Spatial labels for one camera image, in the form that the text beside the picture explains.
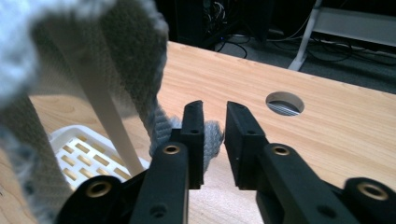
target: gray cloth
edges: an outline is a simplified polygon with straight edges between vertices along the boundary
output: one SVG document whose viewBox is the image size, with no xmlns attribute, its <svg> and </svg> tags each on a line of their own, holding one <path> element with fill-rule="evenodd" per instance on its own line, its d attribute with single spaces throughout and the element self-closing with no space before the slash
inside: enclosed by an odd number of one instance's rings
<svg viewBox="0 0 396 224">
<path fill-rule="evenodd" d="M 85 98 L 49 35 L 52 22 L 76 25 L 120 114 L 142 119 L 151 153 L 171 132 L 157 102 L 168 28 L 152 1 L 0 0 L 0 148 L 39 223 L 53 222 L 71 190 L 28 94 Z M 206 149 L 205 167 L 222 140 L 219 125 L 211 127 L 217 138 Z"/>
</svg>

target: round hole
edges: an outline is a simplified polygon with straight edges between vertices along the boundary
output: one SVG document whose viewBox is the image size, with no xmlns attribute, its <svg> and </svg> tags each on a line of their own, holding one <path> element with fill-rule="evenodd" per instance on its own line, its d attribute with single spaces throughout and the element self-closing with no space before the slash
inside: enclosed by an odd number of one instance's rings
<svg viewBox="0 0 396 224">
<path fill-rule="evenodd" d="M 111 184 L 106 181 L 96 181 L 91 183 L 86 191 L 90 198 L 98 198 L 106 195 L 111 190 Z"/>
<path fill-rule="evenodd" d="M 373 185 L 370 183 L 366 183 L 366 182 L 360 183 L 358 185 L 358 190 L 362 194 L 366 195 L 367 197 L 370 197 L 372 199 L 379 200 L 379 201 L 385 201 L 389 197 L 388 194 L 383 189 L 381 189 L 379 186 L 376 186 L 376 185 Z"/>
<path fill-rule="evenodd" d="M 284 147 L 274 147 L 273 151 L 276 155 L 279 155 L 279 156 L 287 156 L 290 154 L 290 151 Z"/>
<path fill-rule="evenodd" d="M 166 215 L 166 206 L 165 204 L 155 204 L 149 210 L 149 214 L 154 218 L 161 218 Z"/>
<path fill-rule="evenodd" d="M 317 207 L 317 209 L 325 217 L 329 217 L 329 218 L 337 217 L 335 211 L 327 205 L 320 205 Z"/>
<path fill-rule="evenodd" d="M 285 91 L 269 94 L 265 103 L 272 111 L 283 116 L 296 116 L 304 111 L 304 102 L 298 96 Z"/>
<path fill-rule="evenodd" d="M 177 154 L 180 151 L 179 147 L 176 146 L 168 146 L 163 149 L 163 152 L 166 154 Z"/>
</svg>

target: wooden table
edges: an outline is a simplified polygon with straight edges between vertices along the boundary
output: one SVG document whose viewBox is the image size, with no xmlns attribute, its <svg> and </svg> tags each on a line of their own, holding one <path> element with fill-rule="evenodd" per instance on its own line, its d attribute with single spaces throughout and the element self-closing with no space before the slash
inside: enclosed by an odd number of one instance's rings
<svg viewBox="0 0 396 224">
<path fill-rule="evenodd" d="M 301 115 L 280 116 L 265 103 L 268 94 L 287 91 L 305 105 Z M 204 101 L 205 119 L 224 128 L 226 103 L 249 107 L 270 142 L 295 148 L 324 180 L 342 187 L 367 176 L 396 189 L 396 95 L 293 72 L 224 54 L 169 43 L 159 100 L 169 116 Z M 34 97 L 50 133 L 70 124 L 106 135 L 92 109 L 66 96 Z M 149 160 L 149 139 L 137 118 L 124 124 L 140 157 Z M 30 223 L 25 202 L 1 155 L 0 223 Z M 225 148 L 209 165 L 205 185 L 190 191 L 190 223 L 260 223 L 255 192 L 234 186 Z"/>
</svg>

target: brass insert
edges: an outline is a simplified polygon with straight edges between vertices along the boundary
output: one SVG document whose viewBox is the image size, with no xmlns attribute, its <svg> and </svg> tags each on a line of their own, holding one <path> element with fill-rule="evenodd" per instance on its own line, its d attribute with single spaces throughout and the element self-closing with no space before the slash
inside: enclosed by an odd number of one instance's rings
<svg viewBox="0 0 396 224">
<path fill-rule="evenodd" d="M 279 156 L 287 156 L 290 154 L 290 151 L 284 147 L 273 147 L 273 151 L 276 155 Z"/>
<path fill-rule="evenodd" d="M 90 198 L 99 198 L 109 193 L 110 190 L 111 184 L 101 180 L 91 183 L 87 188 L 86 194 Z"/>
<path fill-rule="evenodd" d="M 381 189 L 379 186 L 367 183 L 367 182 L 362 182 L 359 183 L 358 185 L 358 190 L 366 195 L 367 197 L 370 197 L 372 199 L 376 199 L 379 201 L 385 201 L 388 199 L 388 194 Z"/>
<path fill-rule="evenodd" d="M 166 154 L 177 154 L 180 151 L 180 147 L 177 146 L 167 146 L 163 149 L 163 152 Z"/>
</svg>

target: white plastic rod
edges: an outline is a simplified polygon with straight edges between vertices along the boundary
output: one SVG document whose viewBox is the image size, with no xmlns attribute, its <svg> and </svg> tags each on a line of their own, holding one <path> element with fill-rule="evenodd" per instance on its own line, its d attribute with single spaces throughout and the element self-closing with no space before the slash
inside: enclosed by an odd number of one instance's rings
<svg viewBox="0 0 396 224">
<path fill-rule="evenodd" d="M 73 22 L 46 24 L 49 34 L 57 44 L 73 73 L 78 78 L 96 116 L 105 128 L 131 176 L 143 172 L 134 146 L 122 124 L 120 115 L 107 91 L 106 83 L 95 66 L 77 25 Z"/>
<path fill-rule="evenodd" d="M 295 59 L 289 66 L 290 70 L 299 71 L 305 61 L 306 46 L 308 45 L 309 39 L 311 38 L 312 31 L 314 30 L 314 27 L 315 27 L 315 23 L 317 22 L 321 2 L 322 2 L 322 0 L 317 0 L 314 7 L 312 8 L 311 14 L 309 16 L 308 24 L 306 25 L 305 32 L 303 35 L 303 40 L 301 41 L 301 45 L 298 49 L 297 56 L 295 57 Z"/>
</svg>

